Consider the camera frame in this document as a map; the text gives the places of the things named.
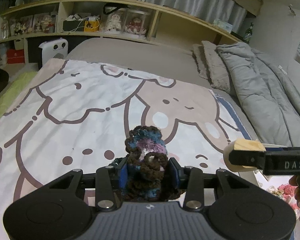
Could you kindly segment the yellow container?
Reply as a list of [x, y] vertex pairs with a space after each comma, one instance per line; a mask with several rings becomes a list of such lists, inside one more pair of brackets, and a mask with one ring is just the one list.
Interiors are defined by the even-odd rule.
[[100, 22], [99, 20], [96, 21], [85, 21], [84, 24], [84, 32], [97, 32], [100, 27]]

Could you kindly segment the green bedsheet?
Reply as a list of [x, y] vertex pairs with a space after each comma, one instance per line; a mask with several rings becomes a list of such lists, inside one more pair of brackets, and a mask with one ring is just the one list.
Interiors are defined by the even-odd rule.
[[4, 93], [0, 95], [0, 118], [36, 75], [37, 72], [25, 72], [8, 84]]

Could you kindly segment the red box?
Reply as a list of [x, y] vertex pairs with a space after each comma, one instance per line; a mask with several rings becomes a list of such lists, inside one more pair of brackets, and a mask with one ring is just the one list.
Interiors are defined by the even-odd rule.
[[25, 56], [24, 56], [23, 49], [21, 50], [8, 49], [6, 55], [7, 55], [8, 64], [25, 63]]

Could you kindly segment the green glass bottle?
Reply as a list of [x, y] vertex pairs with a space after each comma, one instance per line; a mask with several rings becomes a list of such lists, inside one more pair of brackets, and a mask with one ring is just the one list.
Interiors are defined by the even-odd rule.
[[243, 40], [245, 43], [249, 44], [250, 40], [251, 40], [251, 37], [253, 35], [253, 22], [251, 22], [249, 28], [245, 31], [245, 34], [244, 34], [244, 37], [243, 37]]

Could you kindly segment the grey comforter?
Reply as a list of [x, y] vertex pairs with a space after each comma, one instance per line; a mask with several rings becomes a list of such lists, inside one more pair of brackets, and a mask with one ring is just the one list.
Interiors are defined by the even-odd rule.
[[217, 46], [217, 53], [258, 139], [300, 147], [300, 93], [280, 65], [243, 42]]

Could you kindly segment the doll in clear case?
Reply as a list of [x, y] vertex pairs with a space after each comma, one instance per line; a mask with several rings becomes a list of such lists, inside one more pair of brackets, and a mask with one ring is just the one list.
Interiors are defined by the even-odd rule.
[[126, 9], [120, 8], [107, 16], [104, 32], [106, 34], [119, 35], [122, 33], [123, 22], [126, 16]]
[[123, 24], [123, 35], [145, 39], [149, 30], [150, 16], [151, 13], [148, 11], [128, 9]]

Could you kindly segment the oval wooden block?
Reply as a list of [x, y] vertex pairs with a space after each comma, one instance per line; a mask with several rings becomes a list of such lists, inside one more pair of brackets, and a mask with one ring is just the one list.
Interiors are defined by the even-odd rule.
[[266, 148], [259, 141], [239, 138], [223, 150], [223, 160], [232, 172], [254, 171], [256, 158], [263, 152]]

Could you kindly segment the white space heater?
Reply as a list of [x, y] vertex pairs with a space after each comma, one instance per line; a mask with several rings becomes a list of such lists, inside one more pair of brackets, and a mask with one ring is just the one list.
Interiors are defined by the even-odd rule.
[[68, 55], [68, 41], [64, 38], [43, 42], [39, 48], [42, 50], [42, 65], [49, 59], [65, 59]]

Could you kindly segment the wooden headboard shelf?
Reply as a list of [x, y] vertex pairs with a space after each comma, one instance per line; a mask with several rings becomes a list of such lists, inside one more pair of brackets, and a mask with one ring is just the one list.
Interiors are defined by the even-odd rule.
[[[123, 35], [106, 34], [104, 27], [107, 16], [117, 9], [148, 11], [151, 13], [149, 30], [145, 39], [130, 38]], [[13, 7], [0, 15], [0, 31], [8, 30], [11, 20], [20, 20], [17, 23], [17, 34], [3, 37], [0, 34], [0, 43], [17, 39], [23, 40], [25, 60], [34, 58], [30, 53], [33, 48], [30, 38], [74, 38], [105, 37], [147, 43], [166, 45], [183, 50], [190, 50], [193, 44], [209, 41], [215, 45], [233, 44], [239, 39], [226, 31], [215, 27], [177, 9], [155, 5], [135, 0], [42, 0]], [[85, 21], [99, 20], [97, 32], [84, 32]]]

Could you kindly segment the tissue box on shelf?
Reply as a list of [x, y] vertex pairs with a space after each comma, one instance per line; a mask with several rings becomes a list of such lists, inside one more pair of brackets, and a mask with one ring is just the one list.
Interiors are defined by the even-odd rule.
[[213, 25], [219, 29], [226, 31], [227, 33], [231, 33], [232, 29], [233, 29], [232, 24], [230, 24], [228, 22], [224, 22], [218, 18], [213, 21]]

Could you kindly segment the white cardboard box tray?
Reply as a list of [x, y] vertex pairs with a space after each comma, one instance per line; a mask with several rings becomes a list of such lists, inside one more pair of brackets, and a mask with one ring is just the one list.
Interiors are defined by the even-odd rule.
[[[257, 185], [258, 187], [264, 189], [265, 191], [267, 191], [267, 188], [270, 186], [278, 188], [282, 184], [289, 184], [289, 180], [290, 178], [292, 178], [292, 175], [264, 175], [263, 172], [260, 170], [244, 172], [241, 173], [240, 176], [246, 179], [247, 181]], [[290, 239], [300, 239], [300, 210], [294, 210], [294, 212], [296, 214], [296, 226]]]

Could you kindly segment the grey fuzzy pillow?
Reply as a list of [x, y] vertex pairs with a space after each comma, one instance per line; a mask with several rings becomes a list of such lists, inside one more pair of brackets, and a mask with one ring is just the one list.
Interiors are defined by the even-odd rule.
[[209, 41], [202, 41], [201, 44], [194, 44], [192, 51], [198, 75], [206, 79], [212, 88], [236, 96], [228, 69], [217, 53], [217, 46]]

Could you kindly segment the pink crochet doll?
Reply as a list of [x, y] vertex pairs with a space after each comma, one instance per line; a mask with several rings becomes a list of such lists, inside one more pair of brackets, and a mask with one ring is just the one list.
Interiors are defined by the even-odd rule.
[[277, 188], [277, 193], [279, 197], [291, 206], [293, 210], [300, 210], [295, 199], [295, 189], [296, 186], [290, 184], [282, 184]]

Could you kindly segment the cartoon bunny blanket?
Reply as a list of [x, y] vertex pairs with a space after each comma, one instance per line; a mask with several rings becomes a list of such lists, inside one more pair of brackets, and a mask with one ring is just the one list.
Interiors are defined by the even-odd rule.
[[169, 157], [206, 172], [224, 167], [222, 150], [253, 139], [228, 95], [109, 63], [50, 60], [0, 118], [2, 217], [15, 200], [66, 172], [95, 172], [126, 154], [136, 126], [155, 126]]

